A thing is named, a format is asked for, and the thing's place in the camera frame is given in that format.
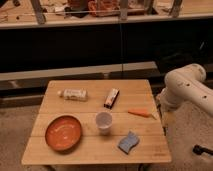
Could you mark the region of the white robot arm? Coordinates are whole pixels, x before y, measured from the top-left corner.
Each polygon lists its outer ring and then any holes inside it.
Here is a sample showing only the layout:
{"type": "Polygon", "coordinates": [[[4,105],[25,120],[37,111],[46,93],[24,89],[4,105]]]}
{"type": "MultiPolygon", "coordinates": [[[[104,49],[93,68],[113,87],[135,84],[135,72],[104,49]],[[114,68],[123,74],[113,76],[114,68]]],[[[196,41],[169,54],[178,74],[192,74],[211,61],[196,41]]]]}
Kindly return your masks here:
{"type": "Polygon", "coordinates": [[[213,89],[204,84],[205,79],[206,70],[196,63],[171,70],[165,75],[165,87],[157,95],[163,127],[173,122],[173,112],[184,101],[190,101],[213,117],[213,89]]]}

